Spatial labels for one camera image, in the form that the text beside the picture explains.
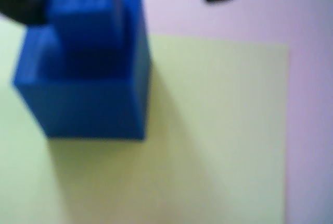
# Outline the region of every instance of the blue cube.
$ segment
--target blue cube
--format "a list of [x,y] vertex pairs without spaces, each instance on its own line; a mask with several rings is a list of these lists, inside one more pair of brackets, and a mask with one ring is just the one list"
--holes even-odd
[[68,53],[124,44],[123,0],[49,0],[47,17]]
[[151,58],[142,0],[124,0],[124,21],[123,48],[75,55],[52,25],[28,28],[14,85],[48,137],[144,139]]

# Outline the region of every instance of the stacked blocks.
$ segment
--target stacked blocks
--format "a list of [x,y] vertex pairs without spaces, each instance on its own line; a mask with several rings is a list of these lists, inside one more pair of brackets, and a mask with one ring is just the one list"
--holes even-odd
[[48,137],[145,137],[151,60],[142,0],[50,0],[14,86]]

